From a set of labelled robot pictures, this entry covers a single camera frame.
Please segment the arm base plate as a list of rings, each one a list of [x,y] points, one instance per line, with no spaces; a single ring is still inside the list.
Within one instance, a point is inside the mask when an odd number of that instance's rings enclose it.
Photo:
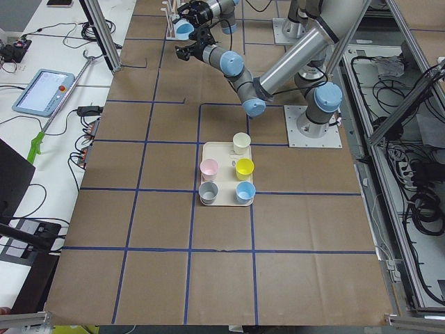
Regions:
[[[273,33],[276,45],[294,45],[305,34],[308,19],[292,22],[288,18],[273,18]]]
[[[342,143],[335,117],[324,125],[312,123],[306,106],[285,105],[284,115],[290,148],[341,149]]]

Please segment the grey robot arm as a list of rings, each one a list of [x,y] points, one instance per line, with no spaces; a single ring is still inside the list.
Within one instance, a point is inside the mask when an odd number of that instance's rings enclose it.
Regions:
[[[189,39],[193,44],[176,47],[178,58],[190,57],[220,70],[238,95],[242,107],[251,117],[261,115],[266,102],[274,93],[304,66],[315,61],[328,45],[344,41],[356,29],[369,6],[368,1],[292,1],[287,22],[291,30],[304,29],[302,36],[269,70],[253,77],[243,58],[234,51],[219,47],[211,28],[221,23],[225,34],[236,30],[235,7],[237,1],[188,1],[177,9],[179,18],[193,25]]]
[[[177,8],[177,14],[173,20],[175,33],[181,40],[206,40],[213,42],[211,29],[221,25],[225,35],[232,35],[237,29],[235,18],[235,7],[238,1],[188,1]],[[285,19],[283,28],[291,31],[292,37],[296,36],[299,27],[306,28],[307,20],[312,19],[326,31],[325,21],[321,17],[322,1],[315,3],[315,9],[309,11],[309,6],[305,1],[292,1],[289,6],[288,16]]]

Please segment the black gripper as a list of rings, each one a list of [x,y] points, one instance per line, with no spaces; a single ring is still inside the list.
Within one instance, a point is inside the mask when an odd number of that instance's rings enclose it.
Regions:
[[[192,25],[203,25],[213,19],[213,13],[205,1],[190,1],[177,8],[180,17],[187,19]]]
[[[201,26],[196,28],[194,32],[190,34],[191,40],[195,43],[188,47],[175,46],[175,53],[178,59],[183,61],[189,61],[191,56],[203,60],[204,49],[212,45],[212,33],[209,26]]]

